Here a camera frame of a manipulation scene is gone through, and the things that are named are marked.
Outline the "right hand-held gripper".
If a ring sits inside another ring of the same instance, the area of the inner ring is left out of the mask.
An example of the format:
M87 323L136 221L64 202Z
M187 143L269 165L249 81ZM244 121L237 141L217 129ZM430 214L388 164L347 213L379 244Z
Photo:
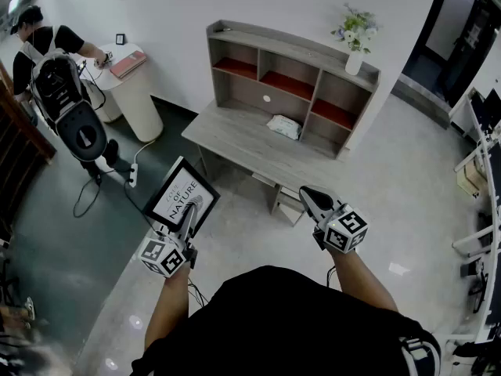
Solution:
M299 197L308 215L319 222L312 235L321 249L332 248L346 254L365 239L369 223L358 209L343 204L333 191L319 186L301 186ZM329 219L323 221L331 211Z

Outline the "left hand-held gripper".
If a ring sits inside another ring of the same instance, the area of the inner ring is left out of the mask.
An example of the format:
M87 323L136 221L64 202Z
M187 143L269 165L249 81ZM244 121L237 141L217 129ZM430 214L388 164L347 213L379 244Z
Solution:
M196 225L197 204L187 204L183 209L179 228L173 233L165 226L147 234L138 250L138 259L146 268L165 278L171 278L188 263L194 268L198 251L191 242L178 237L192 237Z

